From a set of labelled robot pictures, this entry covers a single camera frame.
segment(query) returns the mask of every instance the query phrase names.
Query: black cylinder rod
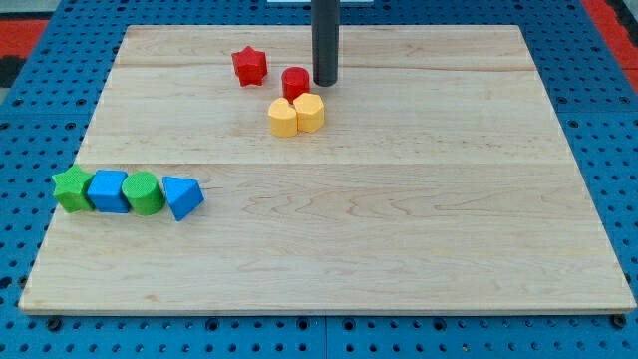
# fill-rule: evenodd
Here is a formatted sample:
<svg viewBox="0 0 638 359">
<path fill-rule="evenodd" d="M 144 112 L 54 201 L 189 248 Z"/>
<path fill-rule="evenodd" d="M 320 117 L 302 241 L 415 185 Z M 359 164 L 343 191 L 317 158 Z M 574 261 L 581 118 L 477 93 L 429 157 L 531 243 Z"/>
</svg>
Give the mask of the black cylinder rod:
<svg viewBox="0 0 638 359">
<path fill-rule="evenodd" d="M 332 86 L 337 82 L 339 63 L 340 0 L 312 0 L 312 71 L 315 84 Z"/>
</svg>

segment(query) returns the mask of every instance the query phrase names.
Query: wooden board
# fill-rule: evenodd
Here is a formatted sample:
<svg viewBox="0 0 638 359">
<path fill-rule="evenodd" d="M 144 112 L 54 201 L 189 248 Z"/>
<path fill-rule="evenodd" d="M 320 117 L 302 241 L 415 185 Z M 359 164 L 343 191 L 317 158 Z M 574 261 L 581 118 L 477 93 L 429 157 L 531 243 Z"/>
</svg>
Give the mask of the wooden board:
<svg viewBox="0 0 638 359">
<path fill-rule="evenodd" d="M 308 27 L 129 28 L 77 163 L 196 178 L 183 222 L 53 217 L 20 307 L 73 315 L 518 315 L 635 301 L 517 27 L 344 27 L 326 126 L 266 110 Z M 267 52 L 240 88 L 230 53 Z"/>
</svg>

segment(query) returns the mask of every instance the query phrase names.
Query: red surface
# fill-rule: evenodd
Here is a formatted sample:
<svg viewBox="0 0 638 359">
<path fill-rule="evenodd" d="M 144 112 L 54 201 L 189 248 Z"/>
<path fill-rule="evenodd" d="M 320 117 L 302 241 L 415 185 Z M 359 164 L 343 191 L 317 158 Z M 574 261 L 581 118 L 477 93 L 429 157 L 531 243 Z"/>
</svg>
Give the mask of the red surface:
<svg viewBox="0 0 638 359">
<path fill-rule="evenodd" d="M 0 57 L 28 58 L 49 20 L 0 20 Z"/>
<path fill-rule="evenodd" d="M 616 18 L 616 12 L 605 0 L 582 0 L 587 13 L 605 39 L 620 67 L 638 92 L 638 49 L 631 43 L 629 33 Z"/>
<path fill-rule="evenodd" d="M 304 68 L 291 67 L 281 74 L 283 97 L 290 104 L 303 93 L 310 92 L 310 75 Z"/>
<path fill-rule="evenodd" d="M 261 51 L 255 51 L 250 46 L 246 46 L 243 50 L 232 53 L 232 65 L 235 68 L 235 75 L 239 77 L 239 85 L 258 85 L 263 84 L 263 77 L 268 74 L 268 66 L 266 64 L 266 54 Z"/>
</svg>

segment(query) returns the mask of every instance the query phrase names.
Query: red star block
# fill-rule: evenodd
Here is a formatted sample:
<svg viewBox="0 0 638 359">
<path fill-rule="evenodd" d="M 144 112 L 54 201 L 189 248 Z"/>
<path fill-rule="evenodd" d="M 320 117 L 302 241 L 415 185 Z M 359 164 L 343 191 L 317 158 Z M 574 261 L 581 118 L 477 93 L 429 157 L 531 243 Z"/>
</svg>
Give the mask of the red star block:
<svg viewBox="0 0 638 359">
<path fill-rule="evenodd" d="M 262 85 L 262 79 L 268 73 L 266 53 L 255 51 L 250 46 L 240 52 L 232 53 L 232 65 L 235 75 L 239 77 L 239 85 Z"/>
</svg>

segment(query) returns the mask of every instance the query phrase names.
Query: blue block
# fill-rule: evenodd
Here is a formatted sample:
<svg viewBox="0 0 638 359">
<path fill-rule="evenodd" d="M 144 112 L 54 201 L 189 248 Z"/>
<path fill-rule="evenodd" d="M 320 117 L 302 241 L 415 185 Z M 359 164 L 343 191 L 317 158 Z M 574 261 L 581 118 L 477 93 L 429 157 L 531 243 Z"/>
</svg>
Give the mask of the blue block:
<svg viewBox="0 0 638 359">
<path fill-rule="evenodd" d="M 161 182 L 168 206 L 177 221 L 181 221 L 203 202 L 203 193 L 195 179 L 164 177 Z"/>
<path fill-rule="evenodd" d="M 91 181 L 87 196 L 101 212 L 128 213 L 129 202 L 122 194 L 124 171 L 98 170 Z"/>
</svg>

